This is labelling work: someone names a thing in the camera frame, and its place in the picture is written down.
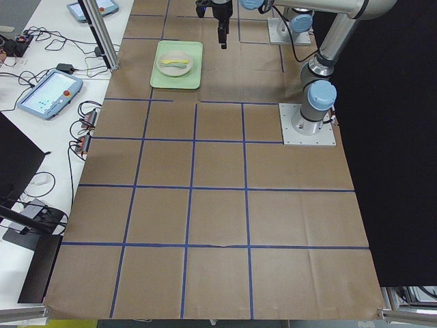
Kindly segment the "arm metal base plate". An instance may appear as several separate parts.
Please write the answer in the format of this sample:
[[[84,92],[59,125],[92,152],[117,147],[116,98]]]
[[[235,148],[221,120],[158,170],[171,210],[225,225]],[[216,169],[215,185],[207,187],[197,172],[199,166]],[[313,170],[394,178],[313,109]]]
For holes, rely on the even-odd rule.
[[[301,104],[279,103],[283,144],[285,146],[335,146],[329,115],[319,122],[310,122],[300,112]]]
[[[291,44],[290,35],[285,23],[280,18],[268,18],[268,34],[270,44],[282,45]],[[292,29],[291,35],[295,46],[310,46],[309,32],[296,33]]]

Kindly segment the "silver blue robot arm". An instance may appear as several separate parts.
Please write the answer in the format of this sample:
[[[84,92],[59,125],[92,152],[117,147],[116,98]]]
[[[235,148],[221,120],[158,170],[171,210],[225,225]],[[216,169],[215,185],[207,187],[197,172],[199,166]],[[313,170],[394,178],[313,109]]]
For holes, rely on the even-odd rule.
[[[243,8],[247,10],[258,10],[265,14],[272,9],[274,1],[271,0],[246,0],[240,1]],[[229,34],[229,22],[233,14],[233,1],[211,1],[213,17],[218,21],[218,43],[222,49],[227,48],[227,35]]]
[[[303,100],[292,117],[293,129],[301,135],[312,136],[320,132],[324,117],[334,105],[337,90],[330,83],[342,50],[351,38],[360,20],[371,20],[386,14],[395,1],[275,1],[277,5],[336,14],[317,53],[303,67],[300,74]]]

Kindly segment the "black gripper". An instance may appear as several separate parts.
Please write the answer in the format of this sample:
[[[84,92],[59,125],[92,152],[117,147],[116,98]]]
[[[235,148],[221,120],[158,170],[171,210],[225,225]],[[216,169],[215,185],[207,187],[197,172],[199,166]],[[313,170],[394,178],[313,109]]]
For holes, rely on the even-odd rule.
[[[218,20],[218,43],[222,49],[227,49],[227,35],[229,34],[229,20],[233,15],[232,0],[212,0],[213,17]]]

